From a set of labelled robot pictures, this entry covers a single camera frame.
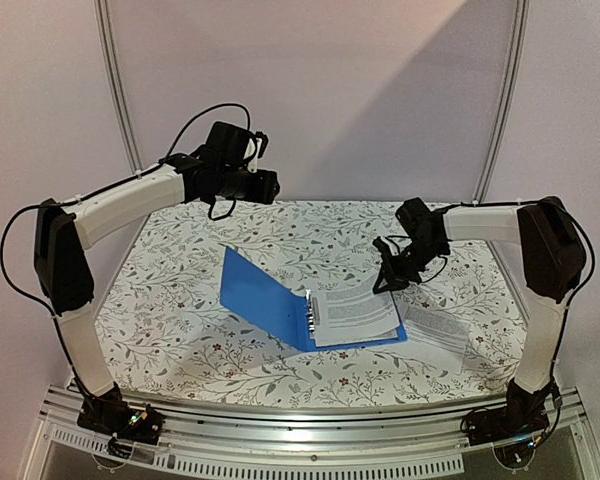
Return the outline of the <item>printed text paper sheet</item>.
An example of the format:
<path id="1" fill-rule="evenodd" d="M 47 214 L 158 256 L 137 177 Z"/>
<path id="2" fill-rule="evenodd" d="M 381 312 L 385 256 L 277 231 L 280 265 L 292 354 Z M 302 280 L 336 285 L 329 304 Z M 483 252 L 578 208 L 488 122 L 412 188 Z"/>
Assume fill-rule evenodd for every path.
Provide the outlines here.
<path id="1" fill-rule="evenodd" d="M 369 288 L 317 293 L 313 297 L 317 347 L 367 345 L 406 339 L 397 306 L 390 293 Z"/>

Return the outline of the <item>blue ring binder folder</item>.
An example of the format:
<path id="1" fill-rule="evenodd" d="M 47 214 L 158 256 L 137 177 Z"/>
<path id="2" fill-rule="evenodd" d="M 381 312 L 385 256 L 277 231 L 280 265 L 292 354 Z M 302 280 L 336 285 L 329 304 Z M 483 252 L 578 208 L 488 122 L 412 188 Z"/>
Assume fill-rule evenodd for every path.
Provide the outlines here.
<path id="1" fill-rule="evenodd" d="M 369 278 L 351 289 L 372 291 L 374 280 Z M 317 293 L 336 290 L 307 289 L 302 295 L 293 293 L 268 273 L 231 248 L 225 249 L 220 288 L 221 305 L 233 314 L 260 328 L 298 351 L 313 353 L 339 349 L 372 347 L 405 342 L 406 339 L 386 343 L 340 347 L 317 347 L 313 340 L 313 297 Z"/>

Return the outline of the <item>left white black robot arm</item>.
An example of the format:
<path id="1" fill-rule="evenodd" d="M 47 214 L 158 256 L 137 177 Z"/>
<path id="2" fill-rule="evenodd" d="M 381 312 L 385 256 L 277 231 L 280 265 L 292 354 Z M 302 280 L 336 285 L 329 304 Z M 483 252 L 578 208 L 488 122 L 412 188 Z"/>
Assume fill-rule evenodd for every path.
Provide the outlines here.
<path id="1" fill-rule="evenodd" d="M 145 170 L 82 197 L 49 199 L 37 214 L 34 269 L 58 324 L 59 337 L 88 410 L 108 434 L 128 426 L 128 412 L 111 397 L 114 378 L 95 327 L 96 280 L 90 252 L 152 214 L 219 199 L 269 205 L 280 191 L 273 170 L 259 168 L 269 138 L 223 121 L 191 153 L 167 154 Z"/>

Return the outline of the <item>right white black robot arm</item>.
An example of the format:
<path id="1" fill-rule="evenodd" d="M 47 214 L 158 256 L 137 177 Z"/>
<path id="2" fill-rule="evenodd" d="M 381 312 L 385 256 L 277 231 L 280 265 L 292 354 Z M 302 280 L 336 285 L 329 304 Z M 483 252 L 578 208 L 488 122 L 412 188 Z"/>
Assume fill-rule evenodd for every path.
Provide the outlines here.
<path id="1" fill-rule="evenodd" d="M 546 397 L 555 392 L 554 371 L 568 312 L 583 283 L 582 272 L 593 261 L 577 222 L 556 196 L 436 209 L 414 197 L 404 201 L 395 216 L 410 243 L 394 254 L 384 240 L 374 240 L 381 257 L 372 287 L 376 294 L 422 283 L 428 264 L 449 255 L 455 241 L 518 247 L 526 288 L 527 334 L 507 388 L 506 407 L 498 412 L 496 422 L 504 435 L 519 435 L 534 422 Z"/>

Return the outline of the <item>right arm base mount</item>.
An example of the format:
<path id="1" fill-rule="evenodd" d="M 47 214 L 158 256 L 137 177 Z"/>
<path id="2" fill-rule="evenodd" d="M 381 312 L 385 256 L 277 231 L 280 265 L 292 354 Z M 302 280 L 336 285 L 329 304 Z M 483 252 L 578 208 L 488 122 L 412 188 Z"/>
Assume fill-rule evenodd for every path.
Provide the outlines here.
<path id="1" fill-rule="evenodd" d="M 460 432 L 470 446 L 492 445 L 497 462 L 512 472 L 529 467 L 537 450 L 555 432 L 562 396 L 554 383 L 529 393 L 511 384 L 503 407 L 477 407 L 461 420 Z"/>

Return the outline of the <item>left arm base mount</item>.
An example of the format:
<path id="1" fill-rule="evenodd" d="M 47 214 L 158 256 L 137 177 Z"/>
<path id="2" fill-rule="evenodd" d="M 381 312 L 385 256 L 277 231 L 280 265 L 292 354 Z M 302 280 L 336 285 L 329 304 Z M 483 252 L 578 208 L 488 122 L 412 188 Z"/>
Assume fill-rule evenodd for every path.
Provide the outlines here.
<path id="1" fill-rule="evenodd" d="M 121 399 L 94 397 L 84 399 L 77 425 L 108 436 L 107 454 L 127 460 L 136 443 L 158 444 L 164 421 L 151 405 L 134 408 Z"/>

